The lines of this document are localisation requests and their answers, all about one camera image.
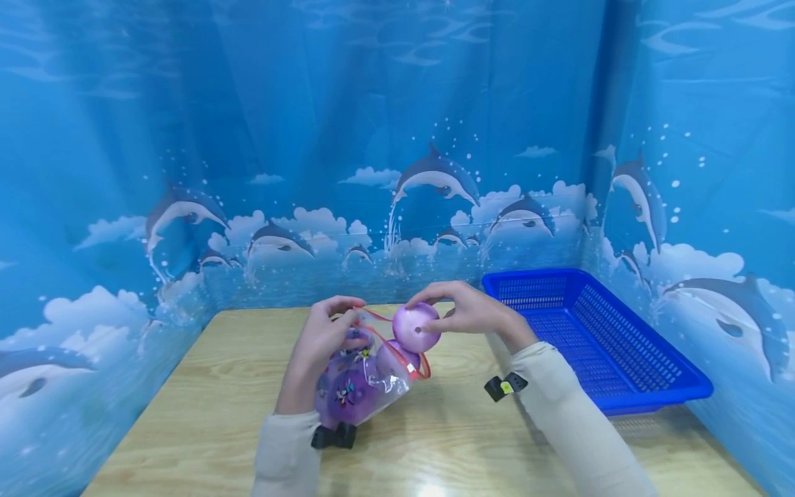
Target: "black wristband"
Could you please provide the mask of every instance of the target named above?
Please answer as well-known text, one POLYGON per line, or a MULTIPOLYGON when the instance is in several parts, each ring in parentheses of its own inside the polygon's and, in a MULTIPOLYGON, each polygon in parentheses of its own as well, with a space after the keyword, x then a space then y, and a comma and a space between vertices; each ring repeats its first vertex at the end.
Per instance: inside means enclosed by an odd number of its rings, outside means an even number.
POLYGON ((521 392, 526 386, 527 380, 514 372, 510 372, 505 379, 495 376, 483 388, 495 402, 499 402, 509 394, 521 392))
POLYGON ((353 448, 356 441, 356 427, 339 423, 337 429, 318 426, 312 435, 312 447, 323 450, 327 447, 353 448))

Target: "wooden table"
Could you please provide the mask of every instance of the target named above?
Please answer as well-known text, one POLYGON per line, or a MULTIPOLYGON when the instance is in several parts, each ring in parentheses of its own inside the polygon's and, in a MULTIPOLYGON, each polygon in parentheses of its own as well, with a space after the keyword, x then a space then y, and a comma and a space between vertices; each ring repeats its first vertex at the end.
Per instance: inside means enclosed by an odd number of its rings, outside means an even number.
MULTIPOLYGON (((395 306, 373 309, 391 315, 395 306)), ((258 432, 306 312, 216 316, 85 497, 248 495, 258 432)), ((447 335, 428 358, 430 380, 360 427, 353 450, 324 453, 320 495, 574 495, 518 404, 483 391, 507 364, 499 340, 447 335)), ((661 495, 762 495, 685 408, 614 423, 661 495)))

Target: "left hand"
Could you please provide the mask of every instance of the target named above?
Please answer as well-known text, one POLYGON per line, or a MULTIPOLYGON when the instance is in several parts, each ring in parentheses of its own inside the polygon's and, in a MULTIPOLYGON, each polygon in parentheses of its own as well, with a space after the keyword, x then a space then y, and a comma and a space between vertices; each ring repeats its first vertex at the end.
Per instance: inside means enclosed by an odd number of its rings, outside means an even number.
POLYGON ((331 297, 314 304, 298 337, 281 382, 275 414, 302 414, 314 410, 315 387, 331 355, 347 338, 356 322, 356 309, 365 306, 356 297, 331 297), (342 316, 333 320, 333 316, 342 316))
POLYGON ((314 304, 309 309, 290 363, 322 371, 329 357, 342 347, 348 330, 356 322, 356 309, 365 305, 360 298, 340 295, 314 304), (342 316, 332 319, 336 314, 342 316))

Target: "blue plastic basket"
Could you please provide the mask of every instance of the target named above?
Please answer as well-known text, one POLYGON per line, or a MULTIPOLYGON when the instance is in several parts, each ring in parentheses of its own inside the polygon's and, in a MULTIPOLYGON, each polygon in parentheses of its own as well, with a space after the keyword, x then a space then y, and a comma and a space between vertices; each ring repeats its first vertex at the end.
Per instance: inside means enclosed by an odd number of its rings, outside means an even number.
POLYGON ((608 416, 650 413, 712 394, 704 373, 584 271, 487 274, 483 288, 563 354, 608 416))

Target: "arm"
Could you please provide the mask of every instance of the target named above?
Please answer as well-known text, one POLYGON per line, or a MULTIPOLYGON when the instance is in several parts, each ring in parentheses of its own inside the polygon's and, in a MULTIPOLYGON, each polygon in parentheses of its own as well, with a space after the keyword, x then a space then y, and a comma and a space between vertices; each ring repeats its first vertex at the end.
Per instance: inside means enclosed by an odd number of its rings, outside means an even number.
POLYGON ((513 371, 527 381, 519 401, 575 481, 581 495, 657 495, 615 427, 583 391, 574 370, 550 344, 539 342, 524 317, 463 282, 432 283, 415 295, 435 304, 451 298, 456 307, 431 321, 426 332, 496 332, 512 355, 513 371))
POLYGON ((563 461, 580 495, 657 495, 629 447, 555 347, 537 342, 511 359, 513 371, 528 382, 519 401, 563 461))
POLYGON ((262 424, 254 458, 251 497, 314 497, 320 482, 320 450, 312 437, 320 426, 315 389, 328 357, 345 341, 364 305, 352 297, 332 297, 309 311, 290 357, 273 415, 262 424), (331 316, 345 313, 338 320, 331 316))

